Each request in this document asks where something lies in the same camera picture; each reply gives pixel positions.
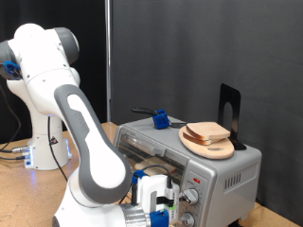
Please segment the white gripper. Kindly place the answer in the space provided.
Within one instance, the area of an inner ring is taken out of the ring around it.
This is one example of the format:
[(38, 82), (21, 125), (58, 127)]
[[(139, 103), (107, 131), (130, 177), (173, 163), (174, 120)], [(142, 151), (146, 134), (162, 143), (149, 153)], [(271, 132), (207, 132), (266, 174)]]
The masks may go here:
[[(167, 175), (143, 176), (137, 182), (136, 202), (144, 212), (155, 212), (165, 208), (169, 203), (169, 190), (172, 189), (171, 179)], [(189, 198), (179, 195), (179, 201), (189, 202)]]

